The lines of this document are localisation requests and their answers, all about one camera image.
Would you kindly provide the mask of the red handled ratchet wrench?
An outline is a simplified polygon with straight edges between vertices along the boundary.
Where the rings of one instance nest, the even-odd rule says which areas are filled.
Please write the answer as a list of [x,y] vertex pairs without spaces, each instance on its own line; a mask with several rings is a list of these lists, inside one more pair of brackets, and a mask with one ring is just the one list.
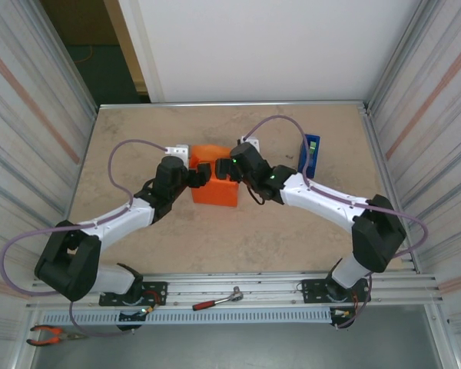
[[237,302],[242,299],[243,299],[243,293],[240,291],[240,288],[238,286],[235,286],[233,292],[229,296],[218,299],[218,300],[204,301],[198,304],[194,304],[192,306],[192,310],[201,311],[201,310],[215,307],[216,305],[219,305],[219,304],[223,304],[227,302]]

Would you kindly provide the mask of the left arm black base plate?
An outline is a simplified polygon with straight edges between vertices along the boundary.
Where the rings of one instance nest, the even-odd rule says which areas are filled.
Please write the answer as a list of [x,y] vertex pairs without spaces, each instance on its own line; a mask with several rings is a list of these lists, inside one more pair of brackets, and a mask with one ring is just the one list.
[[153,307],[156,304],[166,305],[167,299],[167,282],[143,282],[141,296],[135,298],[132,302],[126,295],[114,293],[102,293],[99,297],[98,304],[102,307]]

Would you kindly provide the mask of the orange handled pliers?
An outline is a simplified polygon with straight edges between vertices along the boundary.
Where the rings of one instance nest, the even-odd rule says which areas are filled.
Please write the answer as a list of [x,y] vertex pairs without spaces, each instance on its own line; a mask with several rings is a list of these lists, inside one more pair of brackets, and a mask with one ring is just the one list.
[[62,328],[54,327],[51,325],[36,325],[30,329],[30,332],[47,332],[50,334],[50,337],[44,340],[33,340],[27,339],[26,343],[32,347],[47,347],[55,344],[59,344],[62,341],[73,341],[87,338],[85,334],[71,333],[64,331]]

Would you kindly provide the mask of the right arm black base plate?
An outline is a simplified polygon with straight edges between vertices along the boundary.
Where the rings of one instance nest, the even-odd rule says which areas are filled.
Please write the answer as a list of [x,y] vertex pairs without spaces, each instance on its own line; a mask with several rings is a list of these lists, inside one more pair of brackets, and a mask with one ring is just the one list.
[[306,279],[300,282],[300,290],[305,304],[342,304],[369,300],[367,297],[369,284],[365,278],[359,280],[350,289],[345,289],[330,279]]

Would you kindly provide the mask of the wide aluminium frame rail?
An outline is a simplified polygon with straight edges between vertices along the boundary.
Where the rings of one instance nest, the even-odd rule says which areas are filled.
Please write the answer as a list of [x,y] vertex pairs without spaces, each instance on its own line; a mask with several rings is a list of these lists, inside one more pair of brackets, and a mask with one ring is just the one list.
[[[203,301],[227,297],[240,288],[244,298],[223,308],[291,308],[304,304],[300,282],[324,278],[324,273],[221,273],[145,274],[149,282],[166,282],[167,309],[191,309]],[[441,304],[443,298],[434,276],[413,271],[388,271],[373,276],[372,305]]]

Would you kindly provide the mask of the blue tape dispenser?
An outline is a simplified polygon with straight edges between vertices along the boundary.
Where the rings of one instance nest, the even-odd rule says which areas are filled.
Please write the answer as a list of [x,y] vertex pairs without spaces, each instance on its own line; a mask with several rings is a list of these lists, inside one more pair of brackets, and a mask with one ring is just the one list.
[[[307,178],[314,179],[315,174],[316,174],[316,167],[317,167],[319,150],[320,150],[320,136],[318,136],[318,135],[305,135],[305,137],[306,137],[306,140],[307,140],[307,145],[302,143],[302,146],[300,147],[300,156],[299,156],[297,170],[299,172],[302,172],[303,169],[306,168]],[[313,157],[310,156],[310,152],[309,152],[309,144],[310,144],[311,141],[315,141],[317,143],[316,152],[315,152],[315,155]],[[306,160],[307,160],[306,150],[308,150],[308,153],[309,153],[308,165],[306,165]]]

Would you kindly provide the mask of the orange wrapping paper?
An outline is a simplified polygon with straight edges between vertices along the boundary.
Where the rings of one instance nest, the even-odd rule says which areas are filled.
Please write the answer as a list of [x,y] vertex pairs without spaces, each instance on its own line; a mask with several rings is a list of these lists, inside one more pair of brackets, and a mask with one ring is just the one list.
[[216,177],[215,164],[217,159],[230,158],[231,148],[219,145],[192,145],[190,168],[196,168],[201,163],[211,165],[211,176],[205,186],[192,188],[192,198],[196,204],[212,204],[226,207],[237,207],[239,184],[226,178]]

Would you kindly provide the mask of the white door frame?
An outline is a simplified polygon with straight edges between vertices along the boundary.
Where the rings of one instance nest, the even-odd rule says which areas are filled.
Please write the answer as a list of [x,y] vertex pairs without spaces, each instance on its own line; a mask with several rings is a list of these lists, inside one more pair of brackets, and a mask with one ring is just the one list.
[[141,0],[118,0],[118,3],[150,100],[152,103],[165,103],[167,100],[158,74],[148,30],[144,23]]

